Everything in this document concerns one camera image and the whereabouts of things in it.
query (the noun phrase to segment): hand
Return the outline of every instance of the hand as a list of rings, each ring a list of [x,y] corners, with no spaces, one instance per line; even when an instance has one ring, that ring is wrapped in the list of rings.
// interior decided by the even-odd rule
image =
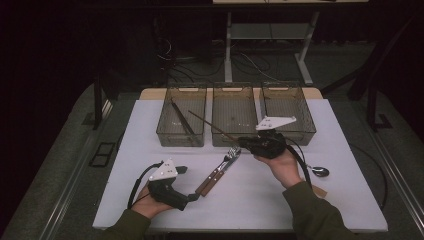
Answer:
[[[147,182],[143,189],[141,189],[136,202],[131,207],[131,210],[152,219],[163,211],[173,209],[173,207],[165,203],[157,202],[154,198],[152,198],[149,193],[149,188],[147,187],[148,184],[149,182]]]
[[[268,165],[274,177],[280,181],[285,188],[289,188],[302,181],[297,168],[296,158],[287,149],[283,154],[274,159],[267,159],[260,156],[255,156],[255,158]]]

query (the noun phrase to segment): black cable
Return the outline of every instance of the black cable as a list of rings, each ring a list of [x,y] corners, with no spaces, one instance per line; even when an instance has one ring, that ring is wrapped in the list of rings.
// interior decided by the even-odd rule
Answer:
[[[294,150],[292,146],[287,145],[286,148],[296,158],[297,162],[299,163],[300,167],[303,170],[303,174],[305,175],[306,182],[308,183],[309,187],[312,188],[311,177],[309,176],[308,167],[306,166],[306,163],[300,158],[299,154],[296,152],[296,150]]]
[[[213,71],[211,73],[205,73],[205,74],[196,73],[193,70],[191,70],[191,69],[189,69],[187,67],[182,66],[181,64],[178,64],[176,67],[184,68],[185,70],[187,70],[187,71],[189,71],[192,74],[197,75],[197,76],[208,77],[208,76],[213,76],[213,75],[217,74],[219,72],[219,70],[221,69],[221,67],[222,67],[223,64],[224,64],[224,59],[221,60],[221,62],[219,63],[218,68],[215,71]]]
[[[145,197],[147,197],[147,196],[149,196],[149,195],[150,195],[150,193],[148,193],[148,194],[146,194],[146,195],[142,196],[141,198],[139,198],[139,199],[135,200],[135,202],[131,205],[131,208],[134,206],[134,204],[136,204],[137,202],[139,202],[140,200],[144,199]]]
[[[135,194],[137,193],[138,187],[140,186],[141,180],[143,179],[144,175],[146,175],[146,173],[148,171],[150,171],[152,168],[158,168],[158,167],[160,167],[160,165],[162,165],[162,163],[156,163],[156,164],[151,165],[146,170],[144,170],[144,172],[140,175],[140,177],[135,181],[134,187],[133,187],[131,194],[130,194],[130,198],[128,199],[128,204],[127,204],[128,209],[131,209],[131,207],[133,205],[133,200],[134,200]]]
[[[350,146],[354,147],[355,149],[359,150],[363,154],[365,154],[368,158],[370,158],[375,163],[375,165],[377,166],[378,170],[380,170],[380,173],[381,173],[381,176],[383,177],[383,182],[384,182],[383,199],[381,200],[381,203],[380,203],[380,209],[383,210],[384,207],[386,206],[387,195],[388,195],[388,192],[389,192],[389,187],[388,187],[388,184],[387,184],[387,178],[386,178],[386,174],[384,174],[383,168],[380,166],[380,164],[378,164],[377,160],[375,158],[373,158],[365,150],[363,150],[362,148],[356,146],[355,144],[352,144],[352,143],[348,143],[348,144]]]
[[[251,69],[255,69],[255,70],[259,70],[259,71],[263,71],[263,72],[266,72],[266,71],[268,71],[268,70],[270,70],[271,69],[271,64],[264,58],[264,57],[261,57],[261,56],[256,56],[256,57],[258,57],[258,58],[260,58],[260,59],[262,59],[262,61],[264,61],[265,63],[266,63],[266,65],[267,65],[267,67],[265,67],[265,68],[261,68],[261,67],[259,67],[258,66],[258,64],[256,64],[256,63],[254,63],[253,64],[253,66],[251,66],[252,65],[252,62],[253,62],[253,59],[251,59],[250,58],[250,60],[249,60],[249,57],[247,57],[247,55],[246,54],[244,54],[244,53],[242,53],[242,52],[235,52],[235,55],[234,56],[237,56],[238,54],[240,54],[241,56],[242,56],[242,58],[246,61],[246,62],[248,62],[248,64],[247,63],[243,63],[243,62],[241,62],[241,61],[239,61],[238,59],[236,59],[235,57],[231,57],[231,59],[234,59],[234,60],[236,60],[236,61],[239,61],[240,62],[240,64],[242,64],[243,66],[245,66],[245,67],[247,67],[247,68],[251,68]]]
[[[305,155],[303,154],[302,148],[294,140],[292,140],[290,138],[286,138],[286,137],[284,137],[284,138],[286,140],[289,140],[290,142],[294,143],[296,145],[296,147],[299,149],[300,153],[302,154],[302,159],[299,159],[300,158],[299,154],[297,154],[297,152],[291,146],[288,146],[290,148],[287,148],[296,157],[296,160],[299,162],[300,167],[303,170],[303,174],[305,175],[305,180],[308,182],[309,186],[312,187],[311,178],[309,176],[309,171],[308,171],[308,165],[306,164],[306,158],[305,158]]]
[[[296,145],[296,147],[299,149],[300,153],[302,154],[303,162],[306,164],[306,158],[305,158],[305,155],[303,154],[302,148],[299,146],[299,144],[297,144],[297,142],[295,142],[294,140],[292,140],[292,139],[290,139],[290,138],[287,138],[287,137],[284,137],[284,138],[285,138],[286,140],[289,140],[290,142],[294,143],[294,145]]]
[[[174,79],[175,82],[178,82],[178,80],[174,76],[172,76],[171,74],[168,73],[167,75],[168,75],[169,78]]]
[[[173,70],[173,71],[176,71],[176,72],[182,73],[182,74],[184,74],[186,77],[188,77],[188,79],[190,79],[190,81],[191,81],[191,82],[194,82],[194,79],[193,79],[190,75],[188,75],[187,73],[185,73],[185,72],[183,72],[183,71],[181,71],[181,70],[175,69],[175,68],[170,68],[170,70]]]
[[[119,136],[118,141],[116,142],[116,151],[119,151],[119,147],[121,146],[122,139],[124,138],[125,131]]]
[[[250,72],[246,72],[245,70],[243,70],[243,69],[241,69],[240,68],[240,66],[238,66],[238,60],[236,60],[236,59],[234,59],[234,58],[231,58],[232,59],[232,61],[231,61],[231,63],[234,65],[234,67],[236,67],[240,72],[242,72],[242,73],[244,73],[244,74],[247,74],[247,75],[252,75],[252,76],[258,76],[258,75],[261,75],[261,73],[260,72],[254,72],[254,73],[250,73]]]

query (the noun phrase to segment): sleeve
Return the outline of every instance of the sleeve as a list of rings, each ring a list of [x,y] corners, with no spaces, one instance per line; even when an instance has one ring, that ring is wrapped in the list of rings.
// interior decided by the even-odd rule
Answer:
[[[283,192],[293,214],[294,231],[314,240],[357,239],[344,226],[339,210],[318,198],[306,182],[298,183]]]
[[[115,225],[107,228],[98,240],[138,240],[150,226],[150,219],[132,210],[125,210]]]

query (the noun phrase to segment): translucent plastic bin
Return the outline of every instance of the translucent plastic bin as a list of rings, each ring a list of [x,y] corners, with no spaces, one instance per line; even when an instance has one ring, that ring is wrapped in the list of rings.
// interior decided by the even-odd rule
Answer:
[[[258,118],[251,83],[214,84],[212,124],[235,138],[257,136]],[[229,147],[234,142],[212,128],[212,144]]]
[[[316,128],[299,82],[262,82],[260,105],[262,117],[295,116],[296,122],[276,130],[299,145],[309,144]]]
[[[163,147],[203,147],[204,124],[188,111],[205,117],[206,91],[202,83],[168,84],[156,129]]]

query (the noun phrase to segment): white table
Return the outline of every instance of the white table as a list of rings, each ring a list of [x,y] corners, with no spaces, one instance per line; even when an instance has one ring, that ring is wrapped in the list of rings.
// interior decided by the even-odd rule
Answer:
[[[326,200],[340,210],[345,225],[352,231],[387,231],[387,222],[329,102],[323,99],[307,102],[317,133],[310,144],[302,148],[306,161],[331,171],[327,178],[311,174],[312,183],[328,192]],[[209,126],[205,126],[205,146],[202,148],[161,147],[156,127],[162,104],[163,100],[136,102],[93,227],[107,228],[115,224],[126,208],[135,180],[151,164],[172,158],[177,166],[187,166],[187,173],[179,175],[173,184],[175,190],[187,195],[194,193],[222,161],[228,148],[212,146]],[[209,99],[206,106],[209,120],[211,104]],[[189,203],[182,212],[161,213],[152,221],[150,229],[167,232],[292,232],[292,214],[281,194],[283,190],[268,167],[244,150],[207,197]]]

